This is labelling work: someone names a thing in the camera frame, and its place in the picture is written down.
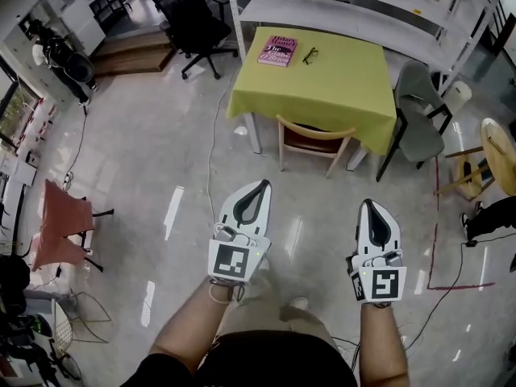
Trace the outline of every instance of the yellow-green tablecloth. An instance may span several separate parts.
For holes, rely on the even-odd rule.
[[[286,68],[260,64],[271,35],[298,39]],[[318,56],[306,65],[312,48]],[[387,153],[396,122],[393,91],[383,48],[318,31],[258,27],[231,93],[227,117],[256,112],[323,131],[354,127],[353,137],[373,152]]]

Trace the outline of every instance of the wooden step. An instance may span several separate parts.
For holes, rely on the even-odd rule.
[[[170,47],[148,48],[105,57],[94,62],[95,76],[161,72],[175,51]]]
[[[120,53],[134,52],[137,50],[151,48],[167,48],[170,46],[169,38],[162,31],[148,33],[146,35],[136,35],[105,43],[95,54],[94,61]]]

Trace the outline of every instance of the forearm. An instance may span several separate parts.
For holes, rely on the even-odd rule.
[[[409,385],[405,349],[390,306],[362,305],[360,379],[363,386]]]
[[[177,358],[194,374],[202,357],[210,349],[227,305],[210,298],[210,280],[206,278],[189,300],[165,324],[151,353],[164,353]],[[215,299],[226,301],[228,288],[215,285]]]

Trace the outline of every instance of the wooden chair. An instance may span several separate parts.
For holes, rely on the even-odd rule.
[[[334,167],[337,165],[344,149],[355,133],[352,127],[346,131],[325,132],[315,127],[302,126],[291,123],[280,114],[276,115],[278,132],[280,137],[280,170],[283,171],[283,150],[287,148],[293,152],[309,153],[311,155],[325,156],[331,158],[330,168],[324,174],[329,177]]]

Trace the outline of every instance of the wooden stool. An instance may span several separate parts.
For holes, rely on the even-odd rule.
[[[456,170],[457,181],[443,186],[434,195],[443,194],[450,189],[460,188],[466,198],[471,201],[488,189],[495,181],[507,195],[516,195],[516,148],[513,140],[507,136],[503,128],[492,119],[484,119],[481,125],[482,146],[467,151],[446,155],[447,158],[460,156]],[[484,152],[487,164],[480,168],[469,157],[475,152]],[[471,165],[471,173],[464,175],[464,163]],[[490,170],[493,177],[482,185],[481,174]]]

